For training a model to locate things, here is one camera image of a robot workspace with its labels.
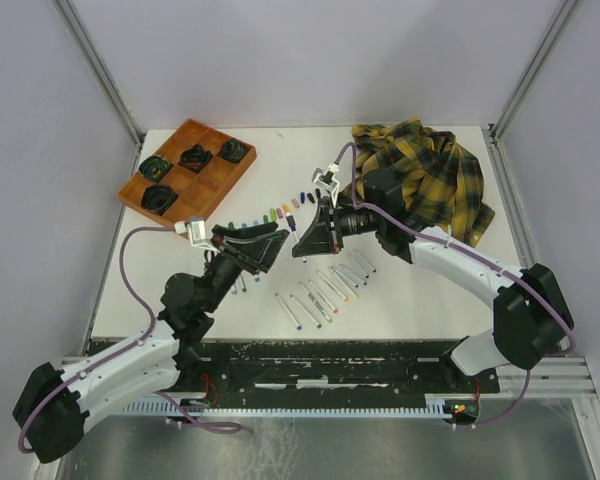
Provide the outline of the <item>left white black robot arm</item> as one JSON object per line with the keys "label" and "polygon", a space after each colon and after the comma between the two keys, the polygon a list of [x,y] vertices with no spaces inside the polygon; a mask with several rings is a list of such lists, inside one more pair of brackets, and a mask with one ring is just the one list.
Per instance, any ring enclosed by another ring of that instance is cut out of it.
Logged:
{"label": "left white black robot arm", "polygon": [[214,324],[212,313],[242,273],[268,272],[289,236],[277,223],[207,230],[200,217],[169,230],[211,253],[202,274],[172,275],[162,310],[149,309],[148,324],[133,335],[66,367],[49,362],[36,367],[12,412],[21,453],[53,462],[118,408],[174,385],[195,387],[201,378],[196,350]]}

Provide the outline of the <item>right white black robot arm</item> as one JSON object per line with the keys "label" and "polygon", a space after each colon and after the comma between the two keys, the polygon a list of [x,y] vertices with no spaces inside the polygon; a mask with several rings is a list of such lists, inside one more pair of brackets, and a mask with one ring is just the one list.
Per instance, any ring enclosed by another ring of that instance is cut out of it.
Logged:
{"label": "right white black robot arm", "polygon": [[450,350],[449,360],[438,368],[447,389],[461,391],[475,375],[505,364],[531,370],[541,359],[562,354],[562,341],[575,341],[573,318],[548,267],[522,268],[491,259],[408,214],[388,174],[367,175],[358,195],[341,189],[338,170],[331,164],[314,172],[312,181],[325,194],[292,254],[336,255],[345,237],[373,233],[388,254],[431,270],[481,300],[492,311],[492,326]]}

